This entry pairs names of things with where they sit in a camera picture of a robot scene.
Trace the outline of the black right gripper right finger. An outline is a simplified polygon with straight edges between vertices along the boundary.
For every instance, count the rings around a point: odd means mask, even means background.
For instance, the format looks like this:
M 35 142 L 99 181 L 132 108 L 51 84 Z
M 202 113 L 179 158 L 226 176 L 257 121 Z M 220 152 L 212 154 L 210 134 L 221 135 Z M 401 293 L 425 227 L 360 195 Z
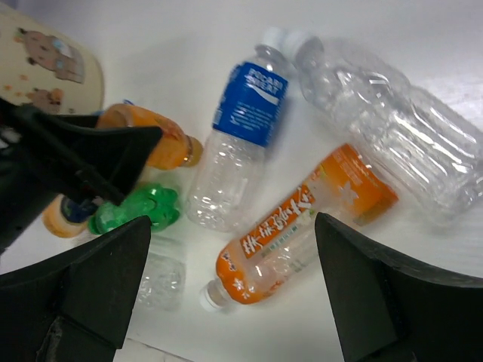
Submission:
M 480 361 L 482 280 L 380 244 L 326 213 L 318 255 L 346 361 Z

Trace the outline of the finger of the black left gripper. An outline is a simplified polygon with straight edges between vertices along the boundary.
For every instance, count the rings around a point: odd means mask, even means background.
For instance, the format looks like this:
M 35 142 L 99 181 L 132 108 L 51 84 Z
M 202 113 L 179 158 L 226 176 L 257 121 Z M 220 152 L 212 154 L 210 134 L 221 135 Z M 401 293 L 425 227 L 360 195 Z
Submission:
M 98 129 L 97 121 L 1 101 L 3 245 L 13 244 L 58 194 L 77 204 L 126 199 L 162 130 Z

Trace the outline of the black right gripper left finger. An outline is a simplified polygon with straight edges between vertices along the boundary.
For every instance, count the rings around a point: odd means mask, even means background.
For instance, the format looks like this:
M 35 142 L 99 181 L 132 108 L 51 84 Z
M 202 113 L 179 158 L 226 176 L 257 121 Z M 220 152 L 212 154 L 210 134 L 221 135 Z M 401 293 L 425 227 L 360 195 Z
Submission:
M 122 348 L 151 239 L 138 217 L 1 276 L 3 361 L 111 361 Z

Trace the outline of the orange label tea bottle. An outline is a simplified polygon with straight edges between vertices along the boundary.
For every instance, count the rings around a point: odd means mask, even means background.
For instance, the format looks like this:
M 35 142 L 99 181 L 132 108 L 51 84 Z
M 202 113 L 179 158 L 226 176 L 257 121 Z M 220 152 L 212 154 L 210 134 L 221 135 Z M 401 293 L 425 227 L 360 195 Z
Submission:
M 330 213 L 352 227 L 378 219 L 398 196 L 377 169 L 348 143 L 336 148 L 247 232 L 219 253 L 215 278 L 200 292 L 208 311 L 269 298 L 318 258 L 314 225 Z

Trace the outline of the small orange bottle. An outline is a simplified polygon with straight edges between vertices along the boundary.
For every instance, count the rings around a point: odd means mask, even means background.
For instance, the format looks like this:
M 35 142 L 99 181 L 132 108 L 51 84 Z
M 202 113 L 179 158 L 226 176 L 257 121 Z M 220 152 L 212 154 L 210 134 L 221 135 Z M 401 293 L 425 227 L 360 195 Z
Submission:
M 117 103 L 105 110 L 97 121 L 97 128 L 154 126 L 162 130 L 162 138 L 148 157 L 147 166 L 173 170 L 178 167 L 194 167 L 199 163 L 203 145 L 163 115 L 140 106 Z

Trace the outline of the blue label clear bottle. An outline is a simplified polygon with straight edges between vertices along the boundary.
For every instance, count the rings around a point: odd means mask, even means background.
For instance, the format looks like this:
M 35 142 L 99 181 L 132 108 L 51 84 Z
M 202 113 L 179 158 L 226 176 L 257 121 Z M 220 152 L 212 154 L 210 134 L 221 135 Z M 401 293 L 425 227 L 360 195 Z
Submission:
M 266 30 L 254 54 L 229 74 L 186 199 L 186 215 L 198 225 L 230 232 L 254 199 L 288 89 L 285 34 Z

